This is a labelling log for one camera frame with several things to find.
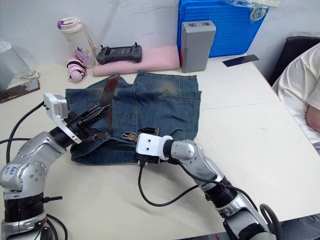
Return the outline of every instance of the back pocket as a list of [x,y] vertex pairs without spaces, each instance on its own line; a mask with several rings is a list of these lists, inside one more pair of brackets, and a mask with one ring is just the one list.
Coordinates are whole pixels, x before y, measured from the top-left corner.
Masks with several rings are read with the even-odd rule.
[[194,99],[158,96],[153,127],[159,128],[160,136],[185,139],[192,125],[194,103]]

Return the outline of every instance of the gray box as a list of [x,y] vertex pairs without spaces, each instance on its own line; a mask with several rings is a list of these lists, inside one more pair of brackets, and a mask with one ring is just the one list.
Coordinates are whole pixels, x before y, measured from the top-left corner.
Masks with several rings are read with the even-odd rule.
[[183,73],[206,69],[216,26],[211,21],[187,21],[181,28],[180,64]]

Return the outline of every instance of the person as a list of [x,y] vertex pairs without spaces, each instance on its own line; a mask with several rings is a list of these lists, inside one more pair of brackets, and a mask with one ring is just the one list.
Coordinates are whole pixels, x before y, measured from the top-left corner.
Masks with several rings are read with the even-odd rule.
[[[320,155],[320,43],[293,60],[272,88]],[[282,222],[286,240],[320,240],[320,213]]]

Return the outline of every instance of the game controller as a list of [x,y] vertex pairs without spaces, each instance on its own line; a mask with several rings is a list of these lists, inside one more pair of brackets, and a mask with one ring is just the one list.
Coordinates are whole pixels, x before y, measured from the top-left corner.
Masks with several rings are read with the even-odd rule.
[[123,47],[103,47],[96,56],[96,60],[99,64],[103,65],[111,61],[120,60],[132,60],[136,63],[140,63],[142,60],[142,47],[135,43],[133,46]]

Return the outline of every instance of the pink pad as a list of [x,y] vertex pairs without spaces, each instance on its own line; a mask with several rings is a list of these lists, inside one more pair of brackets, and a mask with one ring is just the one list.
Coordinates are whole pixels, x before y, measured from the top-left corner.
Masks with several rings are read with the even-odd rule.
[[157,71],[180,68],[177,46],[163,46],[148,50],[142,49],[142,61],[111,61],[100,65],[97,61],[92,69],[94,76],[127,74],[142,71]]

